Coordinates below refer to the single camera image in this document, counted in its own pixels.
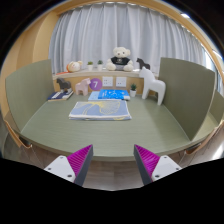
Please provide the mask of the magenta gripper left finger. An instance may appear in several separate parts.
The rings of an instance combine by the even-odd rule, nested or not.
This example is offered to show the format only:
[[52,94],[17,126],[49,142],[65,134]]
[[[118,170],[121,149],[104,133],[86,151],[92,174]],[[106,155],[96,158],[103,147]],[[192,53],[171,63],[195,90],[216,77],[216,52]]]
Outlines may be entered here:
[[82,186],[92,157],[93,145],[88,145],[69,156],[59,155],[44,170]]

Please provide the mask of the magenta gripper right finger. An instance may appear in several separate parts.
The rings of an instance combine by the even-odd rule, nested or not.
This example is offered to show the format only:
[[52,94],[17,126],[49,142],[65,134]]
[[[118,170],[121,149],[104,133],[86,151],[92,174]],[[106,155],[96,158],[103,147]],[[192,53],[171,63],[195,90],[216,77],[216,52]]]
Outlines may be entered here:
[[144,185],[181,170],[168,155],[158,156],[139,145],[134,145],[134,157]]

